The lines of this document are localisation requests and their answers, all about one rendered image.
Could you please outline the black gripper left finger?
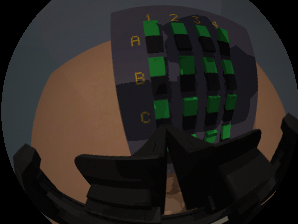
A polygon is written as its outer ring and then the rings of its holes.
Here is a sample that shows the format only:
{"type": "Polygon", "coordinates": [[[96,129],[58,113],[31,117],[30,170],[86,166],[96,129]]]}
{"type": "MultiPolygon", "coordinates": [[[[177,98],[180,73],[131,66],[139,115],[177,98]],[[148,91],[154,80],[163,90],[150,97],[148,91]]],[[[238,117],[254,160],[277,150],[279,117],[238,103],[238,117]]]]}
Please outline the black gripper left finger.
{"type": "Polygon", "coordinates": [[[165,212],[166,145],[165,124],[156,129],[152,137],[132,156],[78,155],[74,159],[78,171],[90,184],[126,189],[152,189],[154,204],[165,212]]]}

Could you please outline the dark grey switch panel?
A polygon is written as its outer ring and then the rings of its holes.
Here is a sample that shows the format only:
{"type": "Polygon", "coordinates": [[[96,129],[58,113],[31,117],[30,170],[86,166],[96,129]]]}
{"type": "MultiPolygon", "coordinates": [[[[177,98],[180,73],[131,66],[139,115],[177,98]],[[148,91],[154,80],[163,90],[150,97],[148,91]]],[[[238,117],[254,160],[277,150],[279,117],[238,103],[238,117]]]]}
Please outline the dark grey switch panel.
{"type": "Polygon", "coordinates": [[[161,124],[210,144],[253,131],[258,73],[245,27],[162,4],[112,12],[110,35],[130,156],[161,124]]]}

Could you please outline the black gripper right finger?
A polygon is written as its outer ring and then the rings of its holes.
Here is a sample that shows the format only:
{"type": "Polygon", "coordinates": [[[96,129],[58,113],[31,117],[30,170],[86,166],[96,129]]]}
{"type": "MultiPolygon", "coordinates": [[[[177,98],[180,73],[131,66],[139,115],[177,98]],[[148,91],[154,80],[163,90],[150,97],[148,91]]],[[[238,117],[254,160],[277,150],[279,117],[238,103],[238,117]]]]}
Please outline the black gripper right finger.
{"type": "Polygon", "coordinates": [[[198,208],[198,200],[205,192],[206,186],[213,179],[216,169],[226,161],[235,159],[257,148],[261,140],[259,128],[246,132],[245,135],[235,136],[233,139],[210,144],[196,136],[182,132],[173,125],[165,124],[166,145],[168,145],[170,159],[172,159],[174,173],[177,175],[186,210],[198,208]]]}

